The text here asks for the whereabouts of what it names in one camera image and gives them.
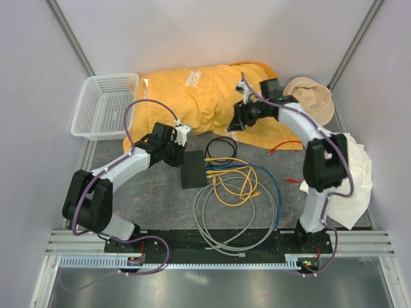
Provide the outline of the black network switch box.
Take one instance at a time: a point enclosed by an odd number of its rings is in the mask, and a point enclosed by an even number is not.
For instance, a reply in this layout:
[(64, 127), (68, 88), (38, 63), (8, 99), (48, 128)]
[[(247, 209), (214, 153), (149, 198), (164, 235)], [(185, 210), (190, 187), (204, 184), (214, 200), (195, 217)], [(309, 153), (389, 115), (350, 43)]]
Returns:
[(207, 185), (206, 163), (202, 150), (187, 151), (180, 169), (183, 189), (201, 188)]

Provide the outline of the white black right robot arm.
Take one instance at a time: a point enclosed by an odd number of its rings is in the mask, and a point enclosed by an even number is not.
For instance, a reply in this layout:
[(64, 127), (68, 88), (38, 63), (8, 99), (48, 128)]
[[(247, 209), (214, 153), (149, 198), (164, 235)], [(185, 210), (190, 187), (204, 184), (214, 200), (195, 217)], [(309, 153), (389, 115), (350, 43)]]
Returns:
[(262, 81), (260, 93), (255, 92), (245, 78), (241, 78), (235, 89), (242, 99), (234, 104), (228, 131), (244, 131), (257, 120), (271, 117), (289, 127), (306, 150), (302, 172), (308, 193), (295, 227), (294, 245), (300, 252), (310, 252), (326, 239), (330, 197), (349, 198), (354, 193), (347, 138), (319, 125), (294, 96), (283, 94), (275, 78)]

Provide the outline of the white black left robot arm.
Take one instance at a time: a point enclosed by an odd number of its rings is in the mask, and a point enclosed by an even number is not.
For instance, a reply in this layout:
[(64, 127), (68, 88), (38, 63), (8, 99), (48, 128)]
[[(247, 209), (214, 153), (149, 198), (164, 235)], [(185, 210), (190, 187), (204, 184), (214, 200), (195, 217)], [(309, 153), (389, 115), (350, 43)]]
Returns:
[(62, 208), (62, 216), (71, 222), (73, 234), (82, 235), (76, 230), (81, 226), (85, 231), (117, 240), (126, 252), (138, 250), (140, 227), (113, 212), (113, 195), (133, 176), (154, 164), (183, 165), (190, 131), (186, 125), (155, 123), (151, 133), (117, 160), (92, 171), (75, 172)]

